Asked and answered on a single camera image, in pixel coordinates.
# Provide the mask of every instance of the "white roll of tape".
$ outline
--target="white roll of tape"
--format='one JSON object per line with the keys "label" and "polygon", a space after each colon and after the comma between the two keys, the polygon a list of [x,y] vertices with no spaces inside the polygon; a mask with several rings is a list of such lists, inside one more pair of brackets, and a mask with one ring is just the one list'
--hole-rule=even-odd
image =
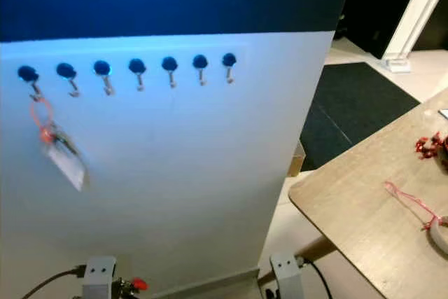
{"label": "white roll of tape", "polygon": [[442,233],[440,232],[440,226],[446,225],[448,226],[448,216],[442,216],[441,218],[434,218],[430,229],[429,229],[429,235],[433,239],[435,245],[437,245],[440,250],[445,252],[448,255],[448,241],[443,237]]}

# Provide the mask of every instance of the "black cable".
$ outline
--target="black cable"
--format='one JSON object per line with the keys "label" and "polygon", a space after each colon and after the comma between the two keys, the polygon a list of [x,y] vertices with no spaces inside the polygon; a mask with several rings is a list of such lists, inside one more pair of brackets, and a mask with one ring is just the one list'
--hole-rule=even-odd
{"label": "black cable", "polygon": [[79,265],[79,266],[75,267],[72,270],[67,270],[67,271],[63,271],[61,273],[55,274],[54,276],[51,276],[47,280],[42,281],[38,286],[33,288],[27,294],[25,294],[21,299],[28,299],[33,294],[35,294],[35,292],[39,291],[45,285],[51,283],[53,280],[56,280],[56,279],[58,279],[60,277],[68,276],[69,274],[73,274],[73,275],[77,276],[77,278],[82,278],[82,277],[84,277],[84,272],[85,272],[85,265]]}
{"label": "black cable", "polygon": [[316,266],[316,264],[314,264],[311,260],[309,259],[304,259],[303,260],[306,264],[310,264],[315,271],[317,272],[317,274],[319,275],[319,277],[322,280],[323,285],[325,286],[325,290],[327,291],[327,295],[328,295],[328,299],[333,299],[333,296],[331,295],[330,292],[330,288],[328,287],[327,281],[325,280],[325,277],[323,276],[322,272],[319,270],[319,268]]}

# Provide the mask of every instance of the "black doormat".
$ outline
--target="black doormat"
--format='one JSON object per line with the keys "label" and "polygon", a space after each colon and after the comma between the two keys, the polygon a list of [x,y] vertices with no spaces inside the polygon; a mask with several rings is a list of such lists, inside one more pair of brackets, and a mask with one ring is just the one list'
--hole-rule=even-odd
{"label": "black doormat", "polygon": [[307,154],[302,171],[326,164],[418,104],[364,62],[324,66],[300,135]]}

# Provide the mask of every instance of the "keychain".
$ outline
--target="keychain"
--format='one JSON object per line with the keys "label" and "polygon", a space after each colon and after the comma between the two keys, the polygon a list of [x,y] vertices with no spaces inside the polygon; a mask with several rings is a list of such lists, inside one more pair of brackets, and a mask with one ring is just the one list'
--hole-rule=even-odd
{"label": "keychain", "polygon": [[[47,120],[42,123],[35,112],[36,104],[44,104]],[[45,144],[45,154],[59,167],[71,184],[78,191],[82,191],[86,179],[86,168],[78,149],[62,128],[53,122],[53,110],[50,102],[40,98],[31,103],[31,116],[39,128],[39,138]]]}

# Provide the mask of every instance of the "metal hook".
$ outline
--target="metal hook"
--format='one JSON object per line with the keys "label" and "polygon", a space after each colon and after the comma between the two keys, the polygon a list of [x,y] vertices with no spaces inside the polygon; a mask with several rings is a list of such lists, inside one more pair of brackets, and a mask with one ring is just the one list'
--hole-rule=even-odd
{"label": "metal hook", "polygon": [[110,96],[115,94],[114,89],[112,88],[111,82],[109,82],[109,76],[108,75],[103,75],[101,76],[101,78],[104,81],[104,92],[106,93],[106,95]]}
{"label": "metal hook", "polygon": [[207,58],[203,55],[196,55],[193,59],[193,66],[199,71],[199,84],[206,85],[207,80],[204,77],[204,69],[208,65]]}
{"label": "metal hook", "polygon": [[39,87],[36,84],[36,81],[31,82],[31,87],[34,90],[34,95],[33,94],[29,94],[29,96],[35,101],[38,102],[42,99],[42,92],[39,89]]}
{"label": "metal hook", "polygon": [[73,87],[73,91],[69,92],[69,95],[72,96],[72,97],[79,97],[80,93],[79,93],[78,86],[75,84],[75,82],[73,80],[69,80],[69,83]]}
{"label": "metal hook", "polygon": [[29,96],[35,101],[38,102],[42,99],[42,92],[37,86],[36,82],[39,79],[39,75],[36,73],[35,68],[30,66],[21,66],[17,71],[19,77],[26,83],[30,83],[33,88],[34,95],[30,94]]}
{"label": "metal hook", "polygon": [[173,73],[177,69],[176,59],[174,59],[171,56],[164,58],[163,61],[162,61],[162,68],[165,69],[166,71],[168,71],[169,85],[171,86],[171,88],[175,88],[177,83],[174,80],[174,74]]}
{"label": "metal hook", "polygon": [[72,97],[79,97],[79,89],[75,84],[74,78],[76,77],[75,69],[68,63],[59,63],[56,67],[56,72],[71,84],[73,87],[73,91],[69,92],[69,95]]}
{"label": "metal hook", "polygon": [[145,90],[145,86],[143,85],[142,75],[146,71],[145,64],[140,59],[132,59],[129,62],[129,70],[132,71],[137,76],[137,81],[139,85],[137,86],[138,91]]}
{"label": "metal hook", "polygon": [[96,75],[101,76],[104,82],[104,92],[106,95],[114,95],[115,90],[112,88],[111,82],[109,82],[109,74],[111,72],[111,66],[106,61],[96,61],[93,65],[93,69]]}
{"label": "metal hook", "polygon": [[227,68],[227,83],[231,84],[235,79],[232,77],[232,67],[237,63],[237,58],[232,53],[227,53],[223,56],[223,64]]}

